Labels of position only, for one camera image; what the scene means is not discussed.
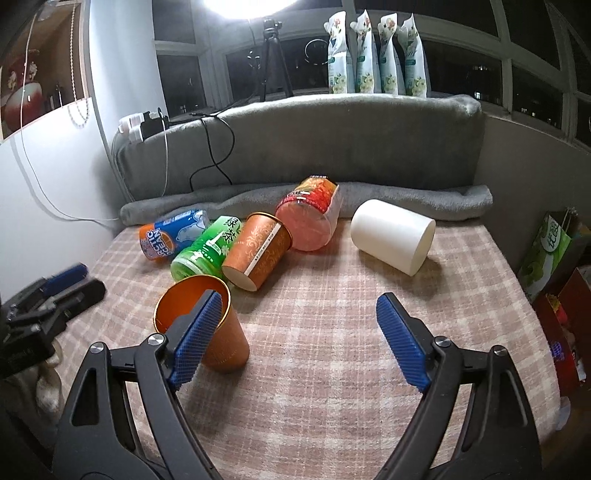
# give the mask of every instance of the green tea bottle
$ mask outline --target green tea bottle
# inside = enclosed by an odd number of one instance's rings
[[[170,264],[174,281],[193,275],[213,275],[225,279],[222,264],[241,229],[242,224],[236,217],[218,218]]]

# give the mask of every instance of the cup rim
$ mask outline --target cup rim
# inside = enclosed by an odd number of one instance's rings
[[[248,221],[248,219],[253,215],[262,215],[265,217],[269,217],[269,218],[272,218],[273,220],[275,220],[277,223],[279,223],[287,231],[287,234],[290,236],[290,246],[287,247],[287,249],[289,250],[291,248],[291,246],[294,243],[294,238],[293,238],[290,230],[285,226],[285,224],[281,220],[279,220],[276,216],[271,215],[270,213],[267,213],[267,212],[252,212],[249,216],[246,217],[246,220]]]
[[[185,280],[189,280],[190,278],[193,277],[210,277],[210,278],[214,278],[215,280],[217,280],[218,282],[220,282],[224,288],[226,289],[226,293],[228,294],[228,306],[226,307],[226,311],[223,313],[222,315],[222,319],[219,321],[219,323],[217,324],[216,327],[216,331],[222,327],[223,323],[226,321],[226,319],[228,318],[228,313],[230,313],[230,308],[232,306],[232,295],[230,294],[230,288],[228,287],[228,285],[226,284],[226,282],[224,282],[221,278],[217,278],[214,275],[191,275],[190,277],[184,278],[181,281],[176,282],[174,285],[170,286],[163,294],[162,296],[158,299],[158,302],[156,303],[156,306],[154,307],[154,313],[152,314],[152,324],[154,326],[154,330],[158,333],[164,333],[164,332],[160,332],[158,330],[158,327],[156,326],[156,312],[158,311],[158,307],[160,306],[160,302],[162,301],[162,299],[164,298],[164,296],[170,291],[172,290],[174,287],[176,287],[177,285],[179,285],[180,283],[184,282]]]

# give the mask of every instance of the red label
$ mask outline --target red label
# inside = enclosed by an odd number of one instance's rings
[[[326,213],[335,194],[335,190],[336,185],[326,177],[308,177],[295,190],[288,193],[279,205],[277,205],[277,208],[288,202],[302,202],[312,205],[312,207],[321,213]]]

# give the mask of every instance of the metal screw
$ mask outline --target metal screw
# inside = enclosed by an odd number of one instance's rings
[[[90,346],[90,353],[101,353],[105,349],[103,342],[96,342]]]
[[[162,342],[164,342],[164,335],[162,335],[161,333],[155,333],[148,337],[149,345],[156,346],[160,345]]]
[[[507,351],[507,349],[504,346],[501,345],[495,345],[492,348],[492,351],[495,353],[496,356],[505,356],[508,355],[509,352]]]
[[[438,336],[435,337],[435,343],[437,346],[440,346],[441,348],[446,348],[452,344],[452,341],[447,337]]]

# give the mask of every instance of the blue can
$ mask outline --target blue can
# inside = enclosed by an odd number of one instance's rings
[[[170,257],[189,247],[209,226],[203,210],[189,210],[139,229],[139,245],[149,260]]]

